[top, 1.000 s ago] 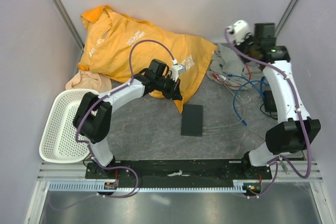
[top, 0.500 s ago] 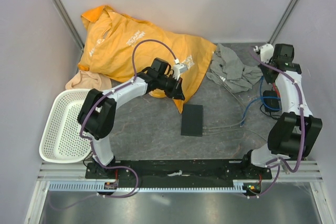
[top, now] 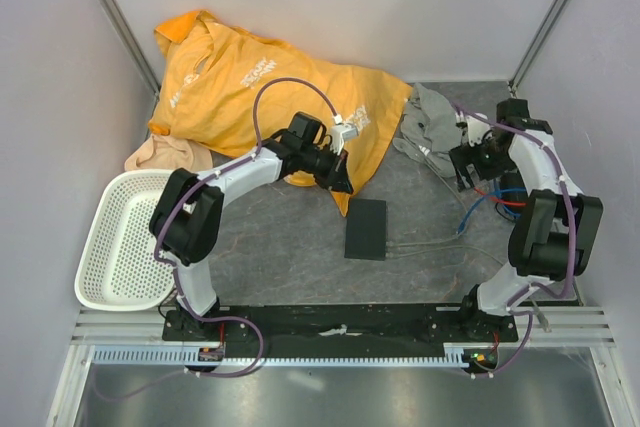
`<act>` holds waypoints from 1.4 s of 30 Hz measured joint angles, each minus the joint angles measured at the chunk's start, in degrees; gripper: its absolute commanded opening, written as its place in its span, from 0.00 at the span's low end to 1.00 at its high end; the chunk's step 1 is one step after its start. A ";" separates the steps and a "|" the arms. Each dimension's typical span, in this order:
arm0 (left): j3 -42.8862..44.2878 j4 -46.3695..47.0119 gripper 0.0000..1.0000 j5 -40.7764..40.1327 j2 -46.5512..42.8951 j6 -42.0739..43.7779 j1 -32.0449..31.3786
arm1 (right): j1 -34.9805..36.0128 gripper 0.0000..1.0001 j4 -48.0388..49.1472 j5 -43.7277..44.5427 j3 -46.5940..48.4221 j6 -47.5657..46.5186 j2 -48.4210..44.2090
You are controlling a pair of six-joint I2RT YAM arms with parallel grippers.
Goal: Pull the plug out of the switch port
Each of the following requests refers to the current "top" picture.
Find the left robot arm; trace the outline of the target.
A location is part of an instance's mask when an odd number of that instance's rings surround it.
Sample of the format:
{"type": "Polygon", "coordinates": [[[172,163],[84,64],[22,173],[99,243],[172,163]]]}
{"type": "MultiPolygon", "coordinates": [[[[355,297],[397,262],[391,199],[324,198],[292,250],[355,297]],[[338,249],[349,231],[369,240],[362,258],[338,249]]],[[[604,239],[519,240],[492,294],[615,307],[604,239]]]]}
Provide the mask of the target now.
{"type": "Polygon", "coordinates": [[[358,128],[338,122],[327,128],[302,112],[247,154],[199,173],[171,173],[156,204],[149,231],[156,239],[155,258],[173,268],[179,303],[189,310],[185,329],[208,340],[219,329],[211,310],[218,302],[207,258],[219,234],[223,210],[251,191],[297,172],[310,174],[321,188],[354,192],[347,172],[345,144],[358,128]]]}

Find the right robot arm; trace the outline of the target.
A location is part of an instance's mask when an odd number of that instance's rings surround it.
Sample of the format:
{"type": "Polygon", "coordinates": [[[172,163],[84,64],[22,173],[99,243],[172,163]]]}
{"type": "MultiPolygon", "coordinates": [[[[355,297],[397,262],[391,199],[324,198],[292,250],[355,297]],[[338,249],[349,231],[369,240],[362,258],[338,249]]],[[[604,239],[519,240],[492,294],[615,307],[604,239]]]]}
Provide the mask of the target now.
{"type": "Polygon", "coordinates": [[[457,318],[460,333],[477,341],[493,330],[493,317],[515,314],[536,291],[549,291],[560,282],[558,297],[569,293],[574,278],[586,270],[604,207],[572,181],[556,152],[551,126],[531,118],[526,100],[500,102],[493,119],[461,107],[454,112],[463,132],[462,143],[449,152],[458,188],[517,174],[526,191],[506,264],[472,290],[473,306],[457,318]]]}

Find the black network switch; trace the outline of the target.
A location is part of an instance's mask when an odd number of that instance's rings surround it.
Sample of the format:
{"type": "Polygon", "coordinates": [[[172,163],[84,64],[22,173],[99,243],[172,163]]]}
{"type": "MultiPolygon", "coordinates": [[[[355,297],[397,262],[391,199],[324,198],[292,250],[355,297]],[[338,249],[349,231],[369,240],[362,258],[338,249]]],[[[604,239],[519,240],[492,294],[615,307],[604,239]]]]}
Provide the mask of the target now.
{"type": "Polygon", "coordinates": [[[384,261],[387,244],[387,203],[351,198],[346,217],[344,257],[384,261]]]}

